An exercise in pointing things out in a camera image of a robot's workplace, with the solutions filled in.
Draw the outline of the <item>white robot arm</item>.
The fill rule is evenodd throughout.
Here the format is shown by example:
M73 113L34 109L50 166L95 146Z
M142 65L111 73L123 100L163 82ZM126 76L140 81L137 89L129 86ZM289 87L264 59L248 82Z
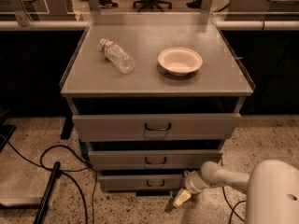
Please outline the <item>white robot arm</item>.
M204 162L188 172L173 205L181 206L204 189L229 186L246 194L246 224L299 224L299 170L284 161L266 160L250 174Z

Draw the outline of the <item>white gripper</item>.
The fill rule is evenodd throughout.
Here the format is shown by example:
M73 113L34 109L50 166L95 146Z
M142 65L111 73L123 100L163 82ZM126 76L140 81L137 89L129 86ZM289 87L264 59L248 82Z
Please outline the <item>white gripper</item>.
M203 189L208 188L208 185L197 171L186 171L184 174L186 189L181 189L178 192L178 195L175 197L173 205L176 208L180 207L183 203L187 202L192 197L192 194L198 194Z

